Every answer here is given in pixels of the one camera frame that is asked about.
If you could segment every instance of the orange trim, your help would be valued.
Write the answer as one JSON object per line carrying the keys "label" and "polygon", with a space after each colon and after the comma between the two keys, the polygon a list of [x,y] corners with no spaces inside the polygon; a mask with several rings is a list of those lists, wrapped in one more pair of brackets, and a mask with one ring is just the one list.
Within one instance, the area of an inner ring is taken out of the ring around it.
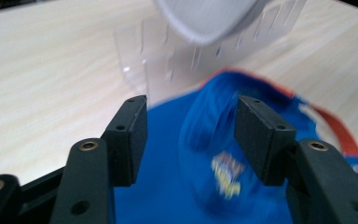
{"label": "orange trim", "polygon": [[244,76],[247,77],[251,77],[254,78],[256,80],[265,82],[267,84],[269,84],[272,88],[274,88],[276,91],[279,91],[280,93],[284,94],[285,96],[287,96],[290,99],[293,99],[295,97],[295,92],[290,90],[289,88],[281,85],[281,84],[277,84],[274,81],[266,78],[266,77],[260,77],[252,72],[246,71],[246,70],[241,70],[241,69],[237,69],[237,68],[230,68],[230,67],[224,67],[222,69],[219,69],[217,71],[215,71],[213,74],[211,74],[207,79],[205,79],[205,81],[202,82],[202,84],[200,85],[201,88],[203,88],[205,86],[206,83],[208,83],[212,78],[218,76],[221,73],[224,72],[235,72],[235,73],[241,73]]}
{"label": "orange trim", "polygon": [[341,145],[342,152],[346,156],[358,156],[358,145],[344,123],[332,113],[320,108],[319,106],[310,105],[310,107],[318,112],[318,114],[330,126],[331,130],[336,135],[339,144]]}

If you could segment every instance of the clear plastic container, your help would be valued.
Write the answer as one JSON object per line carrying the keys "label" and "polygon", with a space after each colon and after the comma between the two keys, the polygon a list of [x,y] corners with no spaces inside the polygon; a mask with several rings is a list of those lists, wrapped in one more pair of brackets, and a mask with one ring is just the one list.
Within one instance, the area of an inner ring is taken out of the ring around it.
{"label": "clear plastic container", "polygon": [[160,16],[120,27],[115,40],[124,79],[150,105],[169,100],[289,33],[305,3],[270,1],[249,27],[204,47],[186,42]]}

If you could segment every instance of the wooden table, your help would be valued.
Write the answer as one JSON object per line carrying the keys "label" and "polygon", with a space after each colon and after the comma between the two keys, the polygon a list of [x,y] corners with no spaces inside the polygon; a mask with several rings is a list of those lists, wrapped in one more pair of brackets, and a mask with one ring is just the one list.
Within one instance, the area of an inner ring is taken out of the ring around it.
{"label": "wooden table", "polygon": [[[65,165],[136,94],[114,29],[156,15],[145,0],[61,0],[0,11],[0,174],[25,184]],[[358,9],[308,0],[294,30],[237,64],[336,113],[358,141]],[[323,123],[318,131],[336,144]]]}

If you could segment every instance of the white plastic object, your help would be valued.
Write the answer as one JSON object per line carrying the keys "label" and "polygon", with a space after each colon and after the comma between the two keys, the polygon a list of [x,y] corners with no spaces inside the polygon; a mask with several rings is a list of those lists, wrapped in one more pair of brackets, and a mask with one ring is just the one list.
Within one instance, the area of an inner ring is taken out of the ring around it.
{"label": "white plastic object", "polygon": [[268,0],[155,0],[171,27],[206,46],[246,28]]}

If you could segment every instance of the printed logo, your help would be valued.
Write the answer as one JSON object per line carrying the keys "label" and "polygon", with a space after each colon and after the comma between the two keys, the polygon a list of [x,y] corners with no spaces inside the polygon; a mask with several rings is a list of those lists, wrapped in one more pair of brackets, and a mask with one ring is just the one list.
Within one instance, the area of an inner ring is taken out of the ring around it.
{"label": "printed logo", "polygon": [[241,192],[241,183],[237,182],[237,178],[243,172],[244,166],[223,151],[213,157],[211,167],[220,194],[224,194],[226,200],[234,195],[238,196]]}

